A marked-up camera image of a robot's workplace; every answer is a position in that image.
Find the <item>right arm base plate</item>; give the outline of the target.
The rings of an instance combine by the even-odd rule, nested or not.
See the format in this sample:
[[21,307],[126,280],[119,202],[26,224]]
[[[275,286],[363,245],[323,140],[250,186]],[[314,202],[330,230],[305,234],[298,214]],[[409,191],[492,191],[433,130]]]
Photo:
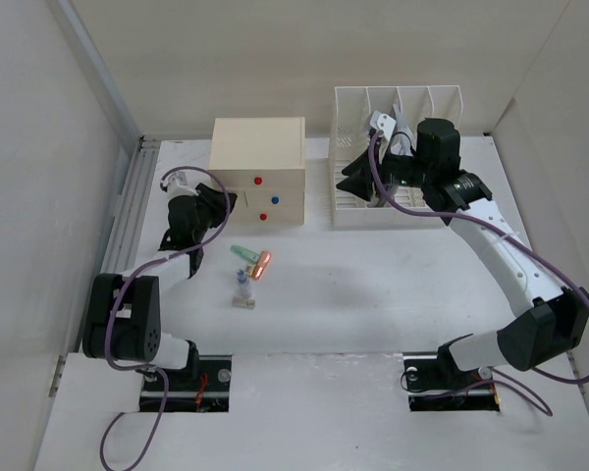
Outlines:
[[459,371],[436,352],[402,356],[402,388],[411,412],[499,412],[497,392],[477,370]]

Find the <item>aluminium rail frame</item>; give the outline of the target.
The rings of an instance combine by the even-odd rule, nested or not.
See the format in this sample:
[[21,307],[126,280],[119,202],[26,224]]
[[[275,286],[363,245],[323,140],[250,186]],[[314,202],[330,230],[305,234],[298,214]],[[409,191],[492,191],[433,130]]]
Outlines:
[[143,143],[143,133],[139,131],[118,85],[74,3],[50,1],[48,6],[106,116],[113,134],[120,140],[107,216],[94,265],[94,273],[99,274],[107,268],[116,267],[113,251],[119,247],[122,240],[118,232],[126,225],[121,221],[124,207],[132,204],[133,198],[129,192],[134,179],[139,174],[138,156]]

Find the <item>green highlighter pen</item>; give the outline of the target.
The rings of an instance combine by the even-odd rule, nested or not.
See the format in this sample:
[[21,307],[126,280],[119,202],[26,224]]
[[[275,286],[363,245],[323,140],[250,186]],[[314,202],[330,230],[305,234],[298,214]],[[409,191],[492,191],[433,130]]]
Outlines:
[[257,261],[259,260],[260,255],[250,249],[247,249],[245,247],[242,247],[240,245],[232,245],[231,246],[231,251],[236,254],[237,256],[239,256],[240,258],[242,258],[243,260],[251,263],[251,264],[256,264]]

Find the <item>white perforated file organizer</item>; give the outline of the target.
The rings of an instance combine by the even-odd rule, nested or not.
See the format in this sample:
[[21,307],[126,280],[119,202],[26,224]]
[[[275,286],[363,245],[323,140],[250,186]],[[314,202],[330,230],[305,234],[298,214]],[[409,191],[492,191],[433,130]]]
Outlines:
[[395,124],[387,136],[393,144],[384,150],[408,155],[416,146],[417,125],[427,118],[443,118],[457,125],[463,102],[457,85],[420,86],[338,86],[334,90],[334,111],[329,144],[329,182],[332,223],[337,229],[438,229],[438,218],[412,217],[395,208],[379,207],[337,188],[346,177],[343,169],[366,153],[369,133],[377,130],[371,118],[382,115]]

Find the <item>orange highlighter pen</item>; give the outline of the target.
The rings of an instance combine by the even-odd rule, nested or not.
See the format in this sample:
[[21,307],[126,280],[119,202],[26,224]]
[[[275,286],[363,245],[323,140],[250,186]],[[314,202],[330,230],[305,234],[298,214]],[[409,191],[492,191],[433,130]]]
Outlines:
[[254,265],[254,268],[251,272],[251,277],[257,281],[260,280],[261,277],[264,275],[267,266],[269,265],[272,259],[272,254],[269,251],[262,251],[259,254],[259,258]]

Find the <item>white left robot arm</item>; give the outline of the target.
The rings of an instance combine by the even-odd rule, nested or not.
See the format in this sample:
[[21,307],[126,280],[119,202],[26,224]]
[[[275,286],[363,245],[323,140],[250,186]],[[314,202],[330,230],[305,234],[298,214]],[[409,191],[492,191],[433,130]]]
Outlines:
[[156,256],[137,276],[130,271],[95,277],[84,321],[82,351],[89,358],[147,364],[166,371],[178,389],[199,380],[197,346],[163,332],[163,293],[196,274],[204,237],[233,213],[238,197],[204,183],[194,189],[168,184],[168,229]]

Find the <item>cream wooden drawer cabinet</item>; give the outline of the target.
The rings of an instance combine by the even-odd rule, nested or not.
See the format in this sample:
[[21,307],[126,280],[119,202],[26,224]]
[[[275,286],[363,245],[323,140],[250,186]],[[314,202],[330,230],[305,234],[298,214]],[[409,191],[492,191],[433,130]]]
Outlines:
[[[209,170],[238,196],[239,225],[300,226],[305,220],[305,118],[218,118]],[[254,179],[263,179],[255,185]],[[274,205],[271,198],[280,203]],[[260,221],[259,215],[268,215]]]

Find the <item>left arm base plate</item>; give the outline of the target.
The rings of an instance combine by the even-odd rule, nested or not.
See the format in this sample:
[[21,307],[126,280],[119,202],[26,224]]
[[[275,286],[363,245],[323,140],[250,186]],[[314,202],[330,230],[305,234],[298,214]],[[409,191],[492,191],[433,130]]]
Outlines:
[[[228,412],[232,380],[232,356],[201,356],[193,378],[182,370],[167,370],[169,381],[165,412]],[[140,412],[157,412],[163,397],[164,382],[155,372],[143,377],[138,400]]]

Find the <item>small blue cap bottle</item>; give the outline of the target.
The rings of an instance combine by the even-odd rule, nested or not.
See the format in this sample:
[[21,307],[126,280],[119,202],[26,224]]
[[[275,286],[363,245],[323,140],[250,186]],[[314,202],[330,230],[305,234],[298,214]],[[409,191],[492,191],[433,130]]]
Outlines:
[[242,299],[251,299],[253,296],[250,279],[243,269],[237,270],[238,296]]

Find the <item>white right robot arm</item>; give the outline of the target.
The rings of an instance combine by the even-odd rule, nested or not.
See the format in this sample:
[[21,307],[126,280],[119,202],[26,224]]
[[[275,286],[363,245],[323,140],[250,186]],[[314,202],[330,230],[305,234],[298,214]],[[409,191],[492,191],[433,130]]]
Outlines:
[[[589,293],[527,247],[503,217],[492,191],[460,166],[460,134],[446,119],[427,118],[415,134],[374,112],[368,147],[342,171],[338,190],[364,201],[395,200],[397,186],[421,190],[422,218],[438,218],[473,250],[505,295],[513,320],[485,334],[448,341],[425,359],[407,358],[406,377],[420,390],[464,388],[472,373],[510,366],[539,371],[544,362],[576,348],[589,324]],[[578,379],[589,382],[589,373]]]

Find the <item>grey setup guide booklet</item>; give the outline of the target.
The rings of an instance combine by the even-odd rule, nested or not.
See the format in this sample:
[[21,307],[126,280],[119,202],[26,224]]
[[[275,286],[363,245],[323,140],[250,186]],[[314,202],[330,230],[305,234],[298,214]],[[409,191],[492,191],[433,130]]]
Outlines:
[[383,188],[390,195],[395,195],[400,186],[407,186],[408,178],[399,178],[398,174],[401,171],[396,170],[396,167],[414,156],[413,133],[399,105],[394,105],[389,113],[380,112],[392,116],[397,121],[397,125],[390,142],[384,140],[380,132],[370,129],[375,170]]

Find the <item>small beige eraser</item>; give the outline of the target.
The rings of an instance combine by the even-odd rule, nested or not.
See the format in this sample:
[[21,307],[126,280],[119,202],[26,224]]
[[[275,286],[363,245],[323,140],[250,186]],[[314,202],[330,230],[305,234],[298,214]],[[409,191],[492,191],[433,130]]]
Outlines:
[[255,300],[251,298],[243,298],[235,296],[232,300],[232,305],[238,308],[243,309],[254,309],[255,308]]

